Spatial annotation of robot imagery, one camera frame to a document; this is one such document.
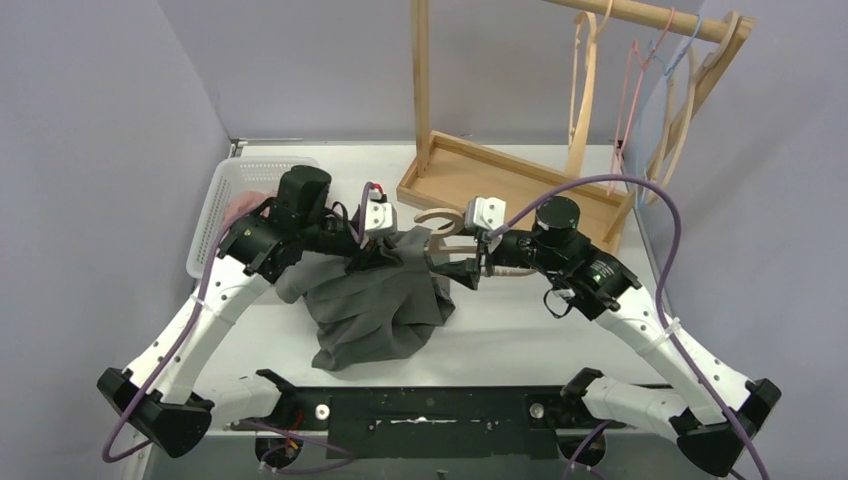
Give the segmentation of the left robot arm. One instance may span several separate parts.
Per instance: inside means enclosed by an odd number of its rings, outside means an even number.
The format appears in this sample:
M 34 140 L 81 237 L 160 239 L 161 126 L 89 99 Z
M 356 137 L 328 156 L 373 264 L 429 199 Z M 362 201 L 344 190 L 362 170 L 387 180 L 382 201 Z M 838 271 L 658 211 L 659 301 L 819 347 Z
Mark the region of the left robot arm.
M 331 181 L 314 166 L 286 171 L 275 195 L 222 227 L 198 287 L 161 334 L 127 367 L 100 376 L 98 390 L 147 444 L 177 458 L 213 426 L 263 419 L 281 427 L 296 415 L 294 386 L 268 369 L 204 390 L 196 382 L 243 313 L 304 253 L 346 258 L 352 271 L 399 263 L 397 213 L 382 188 L 367 183 L 347 218 L 327 204 Z

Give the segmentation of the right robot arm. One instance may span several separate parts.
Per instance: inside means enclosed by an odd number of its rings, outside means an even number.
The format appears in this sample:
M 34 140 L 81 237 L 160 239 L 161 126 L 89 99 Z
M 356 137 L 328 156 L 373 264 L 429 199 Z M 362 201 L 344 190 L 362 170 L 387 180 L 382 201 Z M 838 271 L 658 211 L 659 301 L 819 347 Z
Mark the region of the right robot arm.
M 739 458 L 753 452 L 780 389 L 731 368 L 691 336 L 665 312 L 659 292 L 579 231 L 575 201 L 536 201 L 530 230 L 505 222 L 504 209 L 497 198 L 473 199 L 461 228 L 475 240 L 473 256 L 438 264 L 434 272 L 469 289 L 498 267 L 543 275 L 569 310 L 615 335 L 666 382 L 665 389 L 650 389 L 585 368 L 563 389 L 567 421 L 633 426 L 671 441 L 707 474 L 734 475 Z

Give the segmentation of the grey pleated skirt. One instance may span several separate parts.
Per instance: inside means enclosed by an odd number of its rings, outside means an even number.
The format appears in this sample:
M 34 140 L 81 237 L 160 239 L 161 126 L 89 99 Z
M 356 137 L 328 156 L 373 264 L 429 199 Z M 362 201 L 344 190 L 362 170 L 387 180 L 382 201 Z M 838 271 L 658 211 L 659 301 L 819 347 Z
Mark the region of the grey pleated skirt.
M 347 273 L 347 260 L 306 252 L 275 283 L 287 304 L 302 300 L 317 326 L 311 366 L 341 371 L 355 364 L 406 359 L 455 312 L 449 281 L 429 271 L 431 230 L 416 226 L 392 237 L 398 266 Z

